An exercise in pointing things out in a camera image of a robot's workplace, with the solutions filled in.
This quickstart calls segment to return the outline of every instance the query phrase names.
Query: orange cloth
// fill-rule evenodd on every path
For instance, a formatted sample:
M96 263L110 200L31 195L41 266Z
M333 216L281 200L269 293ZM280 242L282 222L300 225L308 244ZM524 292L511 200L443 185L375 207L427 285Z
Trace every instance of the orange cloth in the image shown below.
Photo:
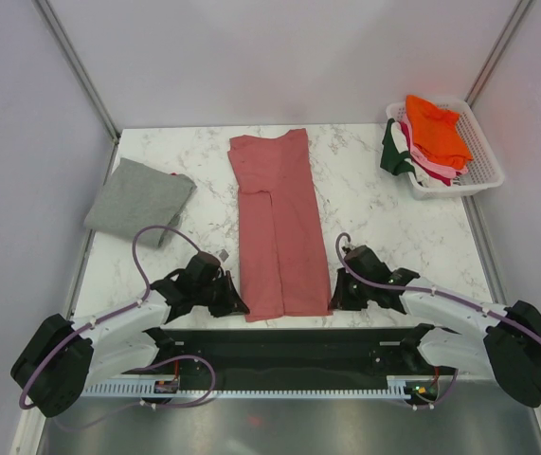
M428 160L461 171L473 159L456 130L460 118L457 112L407 95L406 115L413 129L413 142Z

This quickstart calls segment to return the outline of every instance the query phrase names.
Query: green cloth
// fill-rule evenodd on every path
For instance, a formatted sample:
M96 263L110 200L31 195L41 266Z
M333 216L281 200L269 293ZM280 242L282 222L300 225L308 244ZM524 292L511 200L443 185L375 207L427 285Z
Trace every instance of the green cloth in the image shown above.
M382 152L380 168L382 168L384 171L388 171L392 175L400 175L401 173L415 174L415 170L411 164L411 153L409 150L399 152L398 148L394 144L394 139L392 138L393 123L394 118L388 120L386 132L384 133L384 138L382 139L384 151Z

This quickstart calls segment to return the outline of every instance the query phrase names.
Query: pink cloth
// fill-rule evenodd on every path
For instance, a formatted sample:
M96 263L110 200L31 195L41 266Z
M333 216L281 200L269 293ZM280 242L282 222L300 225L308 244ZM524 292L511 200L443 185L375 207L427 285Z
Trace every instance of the pink cloth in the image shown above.
M411 157L415 159L416 163L418 163L427 171L432 171L433 173L437 173L438 175L442 175L443 177L448 179L456 178L458 175L468 173L467 166L464 166L460 171L456 171L449 166L443 166L442 164L433 163L432 161L428 160L428 158L426 158L425 155L420 152L420 149L416 147L415 143L412 140L413 128L411 127L411 123L409 122L409 118L406 116L406 114L403 115L402 122L406 125L408 132L408 134L406 135L407 144L409 144L409 151L411 153Z
M230 139L239 183L241 296L251 322L327 316L331 289L306 130Z
M401 125L401 131L403 132L403 134L405 135L405 139L406 139L406 147L409 149L409 151L411 150L411 136L409 135L409 127L406 126L406 123L404 123L403 121L399 121L399 124ZM430 175L432 178L436 178L437 180L441 180L442 183L444 183L447 187L450 187L451 186L451 179L450 178L447 178L447 177L443 177L442 175L440 175L439 173L433 173L432 171L430 171L429 169L426 169L424 167L424 165L420 164L418 162L417 159L415 159L413 156L411 157L411 159L413 161L415 161L415 164L417 164L418 166L420 166L424 171L425 173L427 173L428 175Z

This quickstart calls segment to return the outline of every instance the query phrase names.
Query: marble table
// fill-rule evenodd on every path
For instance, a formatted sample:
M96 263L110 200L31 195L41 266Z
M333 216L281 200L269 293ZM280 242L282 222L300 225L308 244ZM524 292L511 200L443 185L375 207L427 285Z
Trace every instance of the marble table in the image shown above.
M487 282L459 198L417 201L404 177L379 168L385 125L308 125L310 162L325 239L332 292L339 262L335 237L348 231L354 245L367 244L390 268L419 271L441 286L489 300ZM125 130L114 167L122 157L165 173L184 173L197 185L180 229L203 250L229 254L223 266L239 288L239 210L237 182L227 158L231 137L278 137L297 126L162 128ZM194 250L174 237L159 250L139 248L151 281L184 266ZM131 302L143 282L126 240L97 232L88 252L75 315ZM213 318L194 308L172 328L319 328L416 325L417 319L370 303L364 312L335 312L330 317L283 317L253 323L242 316Z

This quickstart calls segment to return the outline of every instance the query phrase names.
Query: white laundry basket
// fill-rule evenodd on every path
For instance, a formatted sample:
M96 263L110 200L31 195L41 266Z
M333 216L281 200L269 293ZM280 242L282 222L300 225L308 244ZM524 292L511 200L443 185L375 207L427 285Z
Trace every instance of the white laundry basket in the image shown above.
M450 187L426 188L420 185L413 173L406 173L411 184L413 197L430 199L437 197L471 196L479 191L495 188L504 183L504 173L497 163L496 156L480 130L477 119L466 101L455 98L429 99L441 109L449 109L460 113L456 125L458 133L468 146L474 160L468 163L468 173L454 179ZM405 115L405 103L395 102L388 106L386 115L399 121Z

